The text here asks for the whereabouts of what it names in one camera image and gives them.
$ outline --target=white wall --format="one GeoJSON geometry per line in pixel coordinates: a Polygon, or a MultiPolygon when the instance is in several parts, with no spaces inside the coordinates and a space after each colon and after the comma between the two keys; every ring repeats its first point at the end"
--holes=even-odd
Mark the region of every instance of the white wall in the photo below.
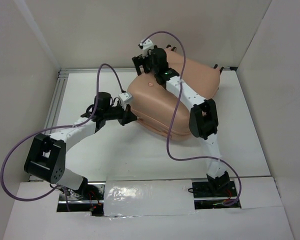
{"type": "MultiPolygon", "coordinates": [[[[0,168],[17,141],[43,127],[56,79],[56,69],[13,1],[0,0],[0,168]]],[[[26,179],[29,145],[16,151],[6,169],[5,181],[14,194],[26,179]]],[[[0,186],[0,240],[13,203],[0,186]]]]}
{"type": "MultiPolygon", "coordinates": [[[[238,66],[271,0],[25,2],[62,68],[93,68],[132,67],[138,43],[157,30],[180,37],[190,58],[238,66]]],[[[179,47],[169,36],[153,40],[179,47]]]]}
{"type": "Polygon", "coordinates": [[[272,1],[237,73],[300,240],[300,0],[272,1]]]}

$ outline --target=black clamp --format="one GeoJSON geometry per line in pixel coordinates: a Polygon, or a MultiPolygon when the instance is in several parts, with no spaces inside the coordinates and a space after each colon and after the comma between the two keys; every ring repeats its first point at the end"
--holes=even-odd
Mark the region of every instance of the black clamp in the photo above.
{"type": "Polygon", "coordinates": [[[142,66],[144,73],[154,73],[155,80],[159,85],[165,86],[172,77],[179,76],[176,70],[169,67],[166,51],[156,45],[147,57],[143,57],[141,54],[133,57],[132,61],[138,76],[142,74],[140,69],[142,66]]]}
{"type": "Polygon", "coordinates": [[[217,107],[214,100],[204,100],[195,104],[190,111],[189,128],[196,138],[208,139],[211,134],[217,133],[219,125],[217,107]]]}
{"type": "Polygon", "coordinates": [[[57,183],[66,169],[66,143],[39,133],[32,141],[24,171],[49,183],[57,183]]]}
{"type": "MultiPolygon", "coordinates": [[[[91,119],[96,122],[95,132],[99,131],[106,124],[106,121],[109,120],[118,120],[122,126],[137,120],[137,116],[131,111],[129,104],[126,105],[125,109],[123,109],[119,103],[113,106],[113,103],[111,104],[111,98],[108,92],[99,92],[98,94],[97,109],[91,119]]],[[[89,118],[95,104],[96,99],[94,99],[94,104],[90,105],[81,117],[89,118]]]]}

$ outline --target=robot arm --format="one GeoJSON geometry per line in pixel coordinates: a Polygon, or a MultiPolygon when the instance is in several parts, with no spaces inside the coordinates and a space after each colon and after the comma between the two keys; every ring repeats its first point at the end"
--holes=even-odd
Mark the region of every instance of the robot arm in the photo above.
{"type": "Polygon", "coordinates": [[[128,92],[119,96],[120,104],[112,106],[111,95],[99,92],[97,110],[91,116],[89,106],[86,112],[73,124],[74,127],[65,128],[50,135],[38,134],[33,139],[24,170],[51,184],[58,184],[73,190],[85,197],[89,192],[88,180],[66,168],[66,153],[81,140],[98,132],[108,120],[118,120],[124,126],[137,117],[131,112],[129,102],[132,95],[128,92]]]}
{"type": "MultiPolygon", "coordinates": [[[[169,67],[164,49],[158,48],[149,39],[145,42],[142,41],[138,46],[142,49],[142,54],[132,58],[137,74],[142,74],[140,66],[143,67],[146,74],[153,72],[157,83],[176,97],[180,94],[182,82],[180,101],[190,112],[189,129],[193,136],[199,138],[205,155],[220,158],[217,141],[219,122],[215,101],[200,96],[184,80],[180,79],[179,73],[169,67]]],[[[211,159],[206,163],[207,179],[211,191],[218,191],[230,182],[227,168],[222,162],[211,159]]]]}

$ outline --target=cable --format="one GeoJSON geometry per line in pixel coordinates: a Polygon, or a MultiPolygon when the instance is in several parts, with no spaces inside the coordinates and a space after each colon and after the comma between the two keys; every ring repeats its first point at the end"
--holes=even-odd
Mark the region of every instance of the cable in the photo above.
{"type": "Polygon", "coordinates": [[[94,198],[97,200],[99,206],[102,205],[102,204],[100,203],[100,201],[99,201],[97,195],[96,195],[93,191],[90,191],[89,193],[92,193],[92,194],[93,194],[93,196],[94,196],[94,198]]]}
{"type": "Polygon", "coordinates": [[[207,191],[194,191],[193,187],[189,188],[188,192],[191,194],[201,194],[201,195],[205,195],[206,197],[210,197],[210,194],[207,191]]]}
{"type": "Polygon", "coordinates": [[[120,98],[118,98],[118,97],[115,97],[115,98],[113,99],[113,103],[112,103],[111,107],[112,107],[113,105],[115,105],[115,103],[116,103],[116,100],[117,100],[117,102],[118,102],[118,103],[120,103],[120,104],[121,104],[121,100],[120,100],[120,98]]]}
{"type": "Polygon", "coordinates": [[[43,130],[40,130],[40,131],[36,131],[28,136],[26,136],[25,138],[23,138],[21,141],[17,142],[17,144],[15,146],[13,146],[13,148],[8,152],[8,154],[5,156],[4,160],[3,160],[3,163],[2,163],[2,166],[1,166],[1,171],[0,171],[0,184],[1,184],[1,187],[3,189],[3,191],[9,196],[11,197],[12,199],[14,200],[17,200],[17,201],[21,201],[21,202],[32,202],[32,201],[36,201],[36,200],[39,200],[39,199],[43,199],[44,197],[48,196],[49,194],[51,194],[58,186],[55,186],[52,190],[48,191],[47,193],[41,195],[41,196],[37,196],[37,197],[33,197],[33,198],[23,198],[23,197],[18,197],[18,196],[15,196],[13,195],[6,187],[6,184],[5,184],[5,180],[4,180],[4,173],[5,173],[5,168],[6,168],[6,165],[7,165],[7,162],[11,156],[11,154],[21,145],[23,144],[25,141],[27,141],[28,139],[34,137],[35,135],[37,134],[40,134],[40,133],[43,133],[43,132],[46,132],[46,131],[50,131],[50,130],[55,130],[55,129],[66,129],[66,128],[73,128],[73,127],[80,127],[84,124],[86,124],[87,122],[89,122],[91,120],[91,118],[95,115],[96,113],[96,110],[97,110],[97,105],[98,105],[98,94],[99,94],[99,80],[100,80],[100,72],[101,72],[101,69],[104,67],[104,66],[107,66],[109,67],[118,83],[119,83],[119,87],[120,87],[120,90],[121,92],[124,92],[123,88],[122,88],[122,85],[121,85],[121,82],[120,82],[120,79],[118,77],[118,74],[117,72],[115,71],[115,69],[110,66],[109,64],[107,63],[103,63],[99,66],[99,69],[97,71],[97,74],[96,74],[96,97],[95,97],[95,104],[94,104],[94,108],[93,108],[93,111],[90,115],[90,117],[82,122],[82,123],[79,123],[77,125],[63,125],[63,126],[53,126],[53,127],[48,127],[46,129],[43,129],[43,130]]]}
{"type": "Polygon", "coordinates": [[[90,202],[90,206],[91,206],[91,208],[93,207],[93,205],[92,205],[92,199],[91,199],[91,195],[90,195],[90,193],[88,192],[88,195],[89,195],[89,202],[90,202]]]}
{"type": "Polygon", "coordinates": [[[144,43],[146,40],[148,40],[150,37],[152,37],[153,35],[156,35],[156,34],[168,34],[168,35],[172,36],[180,44],[181,49],[182,49],[182,53],[183,53],[183,65],[182,65],[182,69],[181,69],[181,73],[180,73],[180,92],[179,92],[179,96],[178,96],[178,99],[177,99],[177,102],[176,102],[176,105],[175,105],[175,108],[174,108],[174,111],[173,111],[173,115],[172,115],[172,118],[171,118],[169,130],[168,130],[167,137],[166,137],[166,152],[167,152],[168,156],[171,159],[175,160],[175,161],[189,161],[189,160],[196,160],[196,159],[213,159],[213,160],[220,161],[220,162],[224,163],[225,165],[227,165],[233,171],[233,173],[235,174],[235,176],[237,177],[238,182],[239,182],[239,192],[237,194],[237,197],[234,200],[229,200],[228,202],[224,203],[225,206],[231,206],[239,200],[239,197],[240,197],[241,191],[242,191],[241,179],[240,179],[239,175],[237,174],[237,172],[234,170],[234,168],[232,166],[230,166],[226,161],[224,161],[222,159],[219,159],[218,157],[214,157],[214,156],[195,156],[195,157],[188,157],[188,158],[176,158],[176,157],[173,157],[170,153],[169,142],[170,142],[171,131],[172,131],[172,127],[174,125],[174,121],[175,121],[175,118],[176,118],[176,114],[177,114],[179,104],[181,102],[181,96],[182,96],[182,90],[183,90],[183,88],[182,88],[182,82],[183,82],[182,77],[184,75],[184,71],[185,71],[185,67],[186,67],[186,51],[185,51],[184,45],[179,40],[179,38],[177,38],[174,34],[168,32],[168,31],[156,31],[156,32],[150,34],[148,37],[146,37],[142,41],[142,43],[144,43]]]}
{"type": "Polygon", "coordinates": [[[66,209],[68,210],[68,212],[70,212],[70,207],[69,207],[69,202],[68,202],[68,190],[66,187],[62,187],[63,189],[63,193],[64,193],[64,197],[65,197],[65,205],[66,205],[66,209]]]}
{"type": "Polygon", "coordinates": [[[228,194],[228,199],[231,199],[231,197],[232,197],[231,191],[229,189],[227,189],[225,192],[228,194]]]}
{"type": "Polygon", "coordinates": [[[113,99],[113,97],[112,97],[112,96],[110,97],[110,100],[111,100],[111,101],[110,101],[110,106],[112,107],[112,106],[113,106],[113,104],[114,104],[114,99],[113,99]]]}

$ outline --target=white cardboard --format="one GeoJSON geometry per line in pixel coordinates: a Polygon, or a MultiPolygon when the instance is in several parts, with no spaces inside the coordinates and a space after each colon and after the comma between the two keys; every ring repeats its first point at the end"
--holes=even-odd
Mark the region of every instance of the white cardboard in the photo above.
{"type": "Polygon", "coordinates": [[[272,177],[243,178],[240,204],[243,209],[282,206],[282,202],[272,177]]]}
{"type": "MultiPolygon", "coordinates": [[[[22,182],[17,195],[36,197],[50,189],[46,182],[22,182]]],[[[56,212],[58,197],[55,191],[39,201],[15,201],[4,240],[294,239],[283,206],[206,209],[173,216],[94,217],[86,212],[56,212]]]]}

